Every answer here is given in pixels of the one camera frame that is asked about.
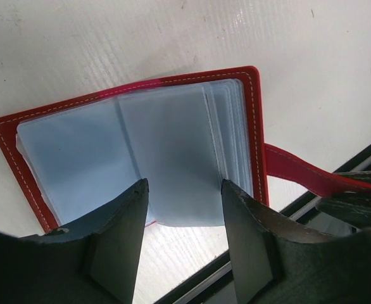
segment stitched border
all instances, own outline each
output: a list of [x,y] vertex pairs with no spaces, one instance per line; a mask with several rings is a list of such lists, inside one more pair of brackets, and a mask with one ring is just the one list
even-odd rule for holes
[[[315,170],[312,170],[311,168],[308,168],[308,167],[304,166],[302,163],[298,162],[298,161],[295,160],[294,158],[292,158],[292,157],[290,157],[290,156],[288,156],[288,155],[284,155],[284,154],[282,154],[282,153],[279,153],[278,151],[275,151],[275,150],[273,150],[272,148],[270,148],[270,147],[268,147],[268,146],[266,146],[266,150],[268,150],[268,151],[270,151],[270,152],[272,152],[272,153],[278,154],[278,155],[280,155],[280,156],[282,156],[282,157],[284,157],[284,158],[287,158],[287,159],[289,159],[289,160],[292,160],[292,161],[293,161],[294,163],[296,163],[298,166],[303,167],[303,168],[305,168],[305,169],[311,171],[312,173],[315,173],[315,174],[321,176],[321,178],[323,178],[323,179],[329,179],[329,180],[332,181],[332,182],[339,183],[339,184],[342,184],[342,185],[345,185],[345,186],[348,186],[348,187],[352,187],[352,188],[355,188],[355,189],[358,188],[358,189],[361,189],[361,190],[367,190],[367,188],[365,188],[365,187],[361,187],[361,186],[357,186],[357,185],[352,185],[352,184],[350,184],[350,183],[348,183],[348,182],[344,182],[343,180],[333,179],[332,177],[327,176],[327,174],[321,174],[320,172],[317,172],[317,171],[315,171]],[[281,178],[283,178],[283,179],[287,179],[287,180],[288,180],[288,179],[291,179],[291,177],[287,177],[287,176],[284,176],[284,177],[281,177]]]
[[[232,72],[232,73],[221,73],[221,74],[216,74],[216,75],[207,75],[207,76],[198,76],[198,77],[188,77],[188,78],[183,78],[183,79],[173,79],[173,80],[165,80],[165,81],[156,81],[156,82],[152,82],[152,83],[147,83],[147,84],[139,84],[139,85],[135,85],[133,87],[127,87],[127,88],[124,88],[124,89],[120,89],[120,90],[116,90],[116,91],[113,91],[113,92],[109,92],[109,93],[106,93],[106,94],[102,94],[102,95],[99,95],[99,96],[96,96],[96,97],[93,97],[93,98],[88,98],[88,99],[84,99],[84,100],[80,100],[80,101],[76,101],[74,103],[69,103],[69,104],[64,104],[62,106],[57,106],[57,107],[54,107],[54,108],[50,108],[46,111],[39,111],[39,112],[36,112],[36,113],[33,113],[33,114],[29,114],[29,115],[24,115],[24,116],[21,116],[21,117],[17,117],[17,118],[14,118],[14,119],[11,119],[11,120],[7,120],[7,121],[4,121],[4,122],[0,122],[0,125],[2,124],[6,124],[6,123],[9,123],[9,122],[13,122],[15,120],[21,120],[23,118],[28,118],[28,117],[32,117],[32,116],[35,116],[35,115],[39,115],[39,114],[46,114],[50,111],[53,111],[53,110],[58,110],[58,109],[62,109],[62,108],[67,108],[69,106],[74,106],[74,105],[79,105],[79,104],[82,104],[82,103],[85,103],[87,101],[92,101],[92,100],[99,100],[99,99],[102,99],[102,98],[106,98],[108,96],[112,96],[112,95],[116,95],[116,94],[120,94],[120,93],[124,93],[124,92],[128,92],[128,91],[133,91],[133,90],[136,90],[136,89],[141,89],[141,88],[144,88],[144,87],[151,87],[151,86],[156,86],[156,85],[160,85],[160,84],[167,84],[167,83],[172,83],[172,82],[180,82],[180,81],[185,81],[185,80],[195,80],[195,79],[206,79],[206,78],[212,78],[212,77],[221,77],[221,76],[232,76],[232,75],[239,75],[239,74],[244,74],[246,76],[248,76],[249,78],[249,84],[250,84],[250,97],[251,97],[251,104],[252,104],[252,109],[253,109],[253,137],[254,137],[254,145],[255,145],[255,159],[256,159],[256,174],[257,176],[259,177],[258,178],[258,189],[259,189],[259,201],[262,201],[263,200],[263,193],[261,191],[261,180],[260,180],[260,166],[259,166],[259,159],[258,159],[258,145],[257,145],[257,125],[256,125],[256,109],[255,109],[255,99],[253,97],[253,82],[252,82],[252,79],[251,79],[251,76],[249,73],[246,73],[246,72]],[[32,197],[32,200],[34,201],[34,204],[37,208],[37,210],[39,211],[39,214],[41,215],[41,218],[42,220],[45,222],[46,224],[46,227],[50,230],[50,226],[45,218],[45,216],[42,214],[42,211],[41,209],[39,208],[35,198],[34,198],[34,195],[32,194],[31,192],[31,189],[29,188],[29,185],[27,184],[27,182],[25,181],[21,171],[20,171],[20,168],[18,166],[18,164],[16,163],[15,159],[14,159],[14,156],[11,152],[11,150],[8,148],[2,134],[1,134],[1,131],[0,131],[0,138],[1,138],[1,141],[2,143],[4,144],[5,148],[7,149],[13,163],[14,163],[14,166],[16,167],[18,173],[20,174],[20,177],[21,177],[21,180],[23,181],[23,183],[25,184],[25,187],[28,189],[28,192],[30,193],[31,197]]]

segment white surface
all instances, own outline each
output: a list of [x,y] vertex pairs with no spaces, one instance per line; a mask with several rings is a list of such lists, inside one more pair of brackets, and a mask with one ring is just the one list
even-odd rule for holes
[[[135,80],[239,65],[261,72],[268,143],[327,170],[371,143],[371,1],[0,1],[0,116]],[[275,209],[300,192],[270,180]],[[144,243],[139,271],[149,281],[138,279],[136,303],[161,296],[225,243],[221,229],[204,241],[189,229],[162,229],[159,253],[176,252],[161,256],[172,271],[160,277],[164,287],[151,285],[148,269],[158,262],[145,261],[159,246]],[[0,230],[41,233],[1,153]],[[177,255],[188,254],[180,244],[192,240],[199,251]]]

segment wallet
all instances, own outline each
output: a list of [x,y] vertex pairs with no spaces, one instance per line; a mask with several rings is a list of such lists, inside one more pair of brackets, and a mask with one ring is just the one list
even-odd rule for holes
[[265,144],[255,67],[143,80],[0,117],[0,148],[45,231],[149,181],[146,225],[223,225],[221,184],[268,205],[267,175],[371,192]]

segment red strap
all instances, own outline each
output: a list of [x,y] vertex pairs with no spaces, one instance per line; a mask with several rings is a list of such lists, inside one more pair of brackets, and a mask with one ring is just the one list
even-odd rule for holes
[[265,144],[265,151],[268,175],[297,182],[316,195],[371,192],[371,184],[328,173],[270,144]]

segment white table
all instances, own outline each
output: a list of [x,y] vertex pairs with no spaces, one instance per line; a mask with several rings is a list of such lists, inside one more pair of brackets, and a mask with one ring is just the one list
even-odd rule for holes
[[[371,1],[0,1],[0,116],[240,65],[261,72],[268,143],[326,170],[371,143]],[[277,210],[301,192],[270,180]],[[1,152],[0,230],[42,233]],[[225,249],[223,227],[152,226],[135,303],[156,300]]]

